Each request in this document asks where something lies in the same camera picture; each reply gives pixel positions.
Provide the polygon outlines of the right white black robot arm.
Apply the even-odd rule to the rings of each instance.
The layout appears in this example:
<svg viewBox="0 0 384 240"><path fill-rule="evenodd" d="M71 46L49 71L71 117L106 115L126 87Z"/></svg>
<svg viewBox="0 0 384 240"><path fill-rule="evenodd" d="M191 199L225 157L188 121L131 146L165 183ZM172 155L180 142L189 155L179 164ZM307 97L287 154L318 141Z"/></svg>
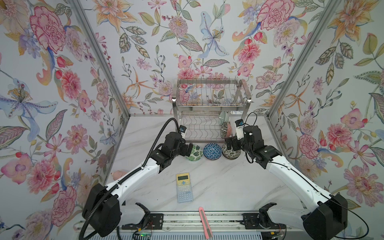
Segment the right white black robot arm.
<svg viewBox="0 0 384 240"><path fill-rule="evenodd" d="M236 135L225 139L227 149L243 151L250 164L259 164L285 185L304 204L304 209L282 208L269 203L259 209L255 222L264 229L283 224L304 230L314 240L330 240L348 226L348 202L332 195L298 171L273 146L264 143L258 126L236 122Z"/></svg>

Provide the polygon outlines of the pale green ceramic bowl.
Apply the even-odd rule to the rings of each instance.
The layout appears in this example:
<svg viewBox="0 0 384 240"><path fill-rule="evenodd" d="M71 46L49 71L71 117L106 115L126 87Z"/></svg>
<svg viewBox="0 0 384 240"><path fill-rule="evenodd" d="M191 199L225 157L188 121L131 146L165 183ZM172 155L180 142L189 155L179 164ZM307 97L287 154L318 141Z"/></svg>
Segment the pale green ceramic bowl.
<svg viewBox="0 0 384 240"><path fill-rule="evenodd" d="M228 117L228 113L226 111L221 111L221 113L219 114L220 126L222 126L224 123L228 121L227 117Z"/></svg>

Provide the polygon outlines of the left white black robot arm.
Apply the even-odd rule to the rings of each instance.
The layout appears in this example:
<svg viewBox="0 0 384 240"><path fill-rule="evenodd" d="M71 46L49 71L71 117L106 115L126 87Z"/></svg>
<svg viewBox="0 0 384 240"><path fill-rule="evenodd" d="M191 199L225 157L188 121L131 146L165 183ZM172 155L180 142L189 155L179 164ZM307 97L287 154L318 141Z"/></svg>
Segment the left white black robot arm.
<svg viewBox="0 0 384 240"><path fill-rule="evenodd" d="M171 132L164 143L150 150L149 158L136 169L108 185L92 187L82 213L85 222L79 239L89 240L94 235L105 237L124 225L144 228L151 212L140 203L126 206L123 203L140 185L169 167L174 158L190 156L192 149L193 144L188 144L182 134Z"/></svg>

